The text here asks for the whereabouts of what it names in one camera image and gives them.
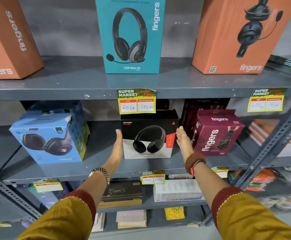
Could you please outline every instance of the floor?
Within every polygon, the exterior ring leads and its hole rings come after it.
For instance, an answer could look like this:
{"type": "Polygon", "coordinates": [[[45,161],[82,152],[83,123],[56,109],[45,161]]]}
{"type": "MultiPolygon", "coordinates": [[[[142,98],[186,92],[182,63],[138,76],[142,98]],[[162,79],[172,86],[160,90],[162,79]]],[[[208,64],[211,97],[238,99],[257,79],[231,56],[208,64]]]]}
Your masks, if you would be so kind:
{"type": "MultiPolygon", "coordinates": [[[[291,213],[277,214],[281,221],[291,226],[291,213]]],[[[126,230],[114,233],[95,233],[89,239],[98,240],[149,240],[149,239],[198,239],[222,240],[215,226],[193,227],[178,226],[145,230],[126,230]]]]}

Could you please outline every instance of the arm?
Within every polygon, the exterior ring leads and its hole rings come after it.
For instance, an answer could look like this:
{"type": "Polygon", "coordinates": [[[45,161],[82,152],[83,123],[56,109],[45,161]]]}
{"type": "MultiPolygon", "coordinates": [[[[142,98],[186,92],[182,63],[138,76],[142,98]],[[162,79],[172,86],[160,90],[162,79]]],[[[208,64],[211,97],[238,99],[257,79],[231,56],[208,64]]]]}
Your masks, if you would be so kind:
{"type": "MultiPolygon", "coordinates": [[[[116,133],[117,140],[111,156],[101,166],[110,177],[118,169],[123,154],[122,133],[119,129],[116,133]]],[[[105,176],[95,172],[77,190],[51,207],[16,240],[87,240],[106,187],[105,176]]]]}
{"type": "MultiPolygon", "coordinates": [[[[176,130],[183,160],[194,153],[183,127],[176,130]]],[[[255,198],[229,186],[204,162],[194,166],[194,176],[212,211],[215,226],[224,240],[291,240],[291,227],[280,221],[255,198]]]]}

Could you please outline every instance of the yellow packet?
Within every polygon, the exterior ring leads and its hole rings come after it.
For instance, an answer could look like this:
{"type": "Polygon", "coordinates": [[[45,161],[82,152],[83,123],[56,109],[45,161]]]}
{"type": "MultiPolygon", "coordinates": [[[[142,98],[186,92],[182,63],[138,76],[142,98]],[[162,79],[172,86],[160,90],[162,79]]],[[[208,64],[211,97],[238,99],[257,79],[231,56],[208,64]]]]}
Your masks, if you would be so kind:
{"type": "Polygon", "coordinates": [[[183,219],[185,217],[183,206],[164,208],[167,220],[183,219]]]}

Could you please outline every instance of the headphone image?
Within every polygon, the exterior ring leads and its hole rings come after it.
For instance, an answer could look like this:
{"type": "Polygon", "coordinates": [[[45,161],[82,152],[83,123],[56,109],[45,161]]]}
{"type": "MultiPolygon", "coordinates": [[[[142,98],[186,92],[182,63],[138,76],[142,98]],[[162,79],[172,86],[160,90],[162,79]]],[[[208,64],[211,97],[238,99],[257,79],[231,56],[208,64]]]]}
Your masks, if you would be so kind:
{"type": "Polygon", "coordinates": [[[116,63],[120,64],[129,64],[129,63],[139,63],[145,61],[145,54],[147,49],[147,42],[148,42],[148,31],[146,28],[146,23],[143,20],[143,17],[141,14],[133,9],[133,8],[121,8],[115,15],[113,19],[113,25],[112,25],[112,37],[113,37],[113,43],[114,43],[114,50],[117,56],[121,60],[130,60],[130,62],[118,62],[115,61],[115,58],[111,54],[107,54],[106,58],[108,61],[114,61],[116,63]],[[119,37],[119,24],[121,22],[121,19],[123,15],[128,12],[131,13],[140,28],[140,41],[134,42],[132,46],[130,47],[127,41],[123,38],[119,37]]]}
{"type": "Polygon", "coordinates": [[[231,129],[231,126],[228,126],[228,134],[227,137],[224,138],[222,141],[220,141],[219,145],[217,146],[218,149],[222,150],[222,149],[226,149],[230,142],[231,142],[231,136],[232,134],[239,129],[240,126],[236,126],[235,129],[231,129]]]}
{"type": "Polygon", "coordinates": [[[278,12],[275,19],[276,23],[272,31],[267,36],[260,39],[263,29],[261,21],[267,20],[271,13],[267,3],[268,0],[259,0],[258,4],[249,8],[248,10],[244,10],[246,13],[245,19],[249,20],[249,22],[241,28],[238,34],[238,42],[241,44],[241,46],[237,53],[237,58],[242,58],[244,56],[249,45],[252,45],[258,40],[265,39],[271,35],[275,30],[278,22],[281,20],[283,11],[278,12]]]}
{"type": "Polygon", "coordinates": [[[22,143],[31,150],[46,151],[55,156],[63,156],[68,154],[72,149],[72,139],[68,131],[65,132],[64,138],[54,137],[48,140],[37,134],[22,135],[22,143]]]}
{"type": "Polygon", "coordinates": [[[151,125],[148,127],[145,127],[143,130],[141,130],[135,137],[135,140],[133,142],[133,148],[136,150],[138,153],[144,153],[145,151],[148,151],[150,153],[156,153],[158,152],[163,146],[164,146],[164,139],[165,139],[165,131],[158,125],[151,125]],[[140,141],[141,136],[147,131],[151,129],[160,129],[161,131],[161,138],[156,139],[146,146],[143,144],[142,141],[140,141]]]}

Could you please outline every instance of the hand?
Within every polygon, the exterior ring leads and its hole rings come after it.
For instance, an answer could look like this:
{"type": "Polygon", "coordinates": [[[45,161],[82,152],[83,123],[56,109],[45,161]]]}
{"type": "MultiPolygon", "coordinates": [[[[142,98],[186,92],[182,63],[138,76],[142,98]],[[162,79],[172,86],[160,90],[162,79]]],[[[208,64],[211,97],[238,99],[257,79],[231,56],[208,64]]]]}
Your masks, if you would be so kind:
{"type": "Polygon", "coordinates": [[[185,133],[185,131],[183,130],[183,126],[180,126],[179,128],[176,129],[176,136],[178,138],[176,142],[180,147],[181,154],[182,154],[183,160],[185,162],[187,160],[187,158],[192,153],[194,153],[190,139],[187,136],[187,134],[185,133]]]}
{"type": "Polygon", "coordinates": [[[106,161],[106,163],[102,166],[105,170],[107,170],[110,176],[118,170],[119,165],[122,161],[122,155],[124,151],[123,141],[122,141],[122,132],[120,129],[116,129],[115,131],[117,133],[117,139],[114,143],[111,156],[106,161]]]}

